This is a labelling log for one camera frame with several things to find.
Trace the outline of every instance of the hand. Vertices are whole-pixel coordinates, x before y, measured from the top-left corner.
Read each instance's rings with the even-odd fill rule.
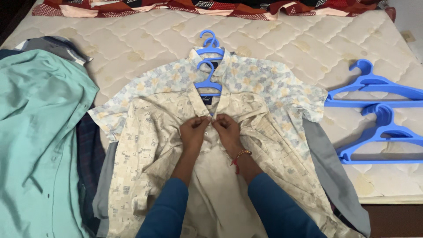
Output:
[[[220,141],[226,152],[234,160],[238,153],[244,149],[239,139],[239,125],[230,116],[219,114],[211,124],[219,133]]]
[[[209,125],[210,117],[193,117],[179,127],[184,154],[197,158],[203,144],[204,131]]]

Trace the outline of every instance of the light blue floral shirt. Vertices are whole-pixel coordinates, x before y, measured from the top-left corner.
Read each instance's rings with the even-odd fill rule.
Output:
[[[104,105],[89,110],[93,120],[116,142],[125,125],[133,98],[154,93],[185,91],[191,82],[204,81],[210,67],[198,63],[217,54],[198,55],[195,47],[189,57],[145,72],[134,78]],[[231,55],[227,50],[211,78],[230,92],[254,92],[264,98],[274,120],[285,132],[284,139],[304,160],[310,160],[302,117],[318,122],[323,117],[327,91],[297,79],[283,63]]]

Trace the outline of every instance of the shirt sleeve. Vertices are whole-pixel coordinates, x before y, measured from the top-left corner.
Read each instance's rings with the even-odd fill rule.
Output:
[[[135,238],[179,238],[187,201],[188,188],[184,182],[169,179]]]
[[[251,181],[248,196],[269,238],[326,237],[305,211],[266,173],[257,175]]]

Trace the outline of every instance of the quilted mattress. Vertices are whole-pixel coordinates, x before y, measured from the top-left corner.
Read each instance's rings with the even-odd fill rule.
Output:
[[[289,17],[258,21],[192,14],[169,9],[117,18],[33,17],[30,13],[2,45],[13,49],[34,37],[69,38],[94,59],[86,64],[100,91],[102,105],[129,81],[147,70],[185,58],[201,46],[204,29],[216,33],[221,46],[238,55],[285,63],[302,81],[327,90],[346,85],[360,70],[349,71],[366,58],[374,73],[393,82],[423,88],[423,68],[384,11],[357,17]],[[398,99],[384,92],[338,94],[350,99]],[[395,122],[423,135],[423,108],[396,108]],[[335,148],[357,139],[375,125],[375,115],[360,108],[325,108],[320,122]],[[104,134],[104,146],[108,145]],[[406,143],[371,143],[357,153],[423,152]],[[344,165],[361,203],[423,203],[422,164]]]

